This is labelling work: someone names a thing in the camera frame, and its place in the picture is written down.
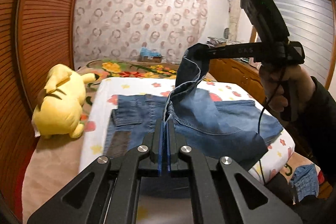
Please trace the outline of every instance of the plush toy tag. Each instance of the plush toy tag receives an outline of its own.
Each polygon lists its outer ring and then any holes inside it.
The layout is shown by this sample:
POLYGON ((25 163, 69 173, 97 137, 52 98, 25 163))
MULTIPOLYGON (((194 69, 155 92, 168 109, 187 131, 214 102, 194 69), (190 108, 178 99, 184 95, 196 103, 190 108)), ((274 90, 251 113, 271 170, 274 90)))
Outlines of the plush toy tag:
POLYGON ((35 138, 40 137, 40 136, 41 136, 41 133, 40 133, 40 131, 37 129, 36 124, 34 123, 33 120, 31 121, 31 124, 32 124, 32 126, 33 126, 33 128, 34 128, 34 131, 35 131, 35 138))

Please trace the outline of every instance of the person's arm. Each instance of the person's arm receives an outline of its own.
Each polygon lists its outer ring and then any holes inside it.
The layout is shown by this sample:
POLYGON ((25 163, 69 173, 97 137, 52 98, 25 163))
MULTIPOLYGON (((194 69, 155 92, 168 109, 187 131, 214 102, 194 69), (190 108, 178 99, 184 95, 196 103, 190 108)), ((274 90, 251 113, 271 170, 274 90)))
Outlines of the person's arm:
MULTIPOLYGON (((259 75, 267 98, 277 86, 280 73, 269 73, 264 67, 259 75)), ((336 152, 336 102, 329 92, 310 77, 300 66, 288 67, 283 80, 292 79, 296 83, 299 98, 299 117, 293 124, 305 137, 319 162, 325 177, 331 185, 336 183, 334 155, 336 152)), ((276 112, 288 105, 280 86, 269 106, 276 112)))

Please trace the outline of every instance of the black cable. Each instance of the black cable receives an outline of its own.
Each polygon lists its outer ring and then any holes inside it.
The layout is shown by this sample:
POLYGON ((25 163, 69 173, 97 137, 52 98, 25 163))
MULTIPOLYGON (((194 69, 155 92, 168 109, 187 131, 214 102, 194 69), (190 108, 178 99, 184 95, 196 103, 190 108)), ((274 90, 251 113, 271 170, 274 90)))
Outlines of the black cable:
MULTIPOLYGON (((270 99, 269 99, 269 100, 266 100, 266 103, 265 103, 265 105, 264 105, 264 107, 263 107, 263 109, 262 109, 262 111, 261 111, 261 113, 260 113, 259 120, 258 120, 258 135, 260 135, 260 122, 261 122, 261 117, 262 117, 262 115, 263 115, 263 113, 264 113, 266 107, 268 107, 269 102, 273 99, 273 97, 274 97, 275 94, 277 93, 277 90, 278 90, 278 88, 279 88, 280 85, 281 85, 281 81, 282 81, 282 79, 283 79, 283 77, 284 77, 284 75, 285 75, 285 72, 286 72, 286 67, 283 67, 283 68, 282 68, 282 71, 281 71, 280 78, 279 78, 278 85, 277 85, 277 87, 275 88, 275 90, 274 90, 272 96, 270 97, 270 99)), ((259 166, 260 166, 260 171, 261 171, 262 180, 263 180, 263 182, 264 182, 264 185, 266 185, 266 181, 265 181, 265 177, 264 177, 264 173, 263 173, 263 168, 262 168, 262 166, 261 166, 261 159, 259 159, 259 166)))

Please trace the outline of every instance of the silver screw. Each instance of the silver screw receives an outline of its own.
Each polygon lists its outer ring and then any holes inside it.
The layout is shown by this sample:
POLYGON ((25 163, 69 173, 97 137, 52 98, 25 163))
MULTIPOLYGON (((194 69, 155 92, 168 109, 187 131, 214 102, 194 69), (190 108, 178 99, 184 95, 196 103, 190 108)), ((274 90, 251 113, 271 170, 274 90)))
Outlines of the silver screw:
POLYGON ((99 164, 105 164, 105 163, 107 163, 108 160, 109 159, 106 156, 101 156, 101 157, 98 158, 97 161, 98 161, 99 164))
POLYGON ((145 145, 140 145, 138 146, 138 151, 139 152, 146 152, 148 150, 148 147, 145 145))
POLYGON ((220 161, 225 165, 229 165, 232 163, 232 159, 230 157, 222 157, 220 161))
POLYGON ((189 153, 191 151, 191 147, 188 145, 184 145, 181 147, 181 151, 184 153, 189 153))

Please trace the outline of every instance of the window blind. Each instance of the window blind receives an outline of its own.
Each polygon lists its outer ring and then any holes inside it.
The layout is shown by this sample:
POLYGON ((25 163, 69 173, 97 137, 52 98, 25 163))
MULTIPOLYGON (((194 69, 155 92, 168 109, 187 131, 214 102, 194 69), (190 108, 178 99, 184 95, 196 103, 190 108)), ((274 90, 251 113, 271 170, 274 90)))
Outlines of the window blind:
POLYGON ((331 0, 274 0, 290 33, 303 45, 303 67, 323 85, 329 73, 334 42, 331 0))

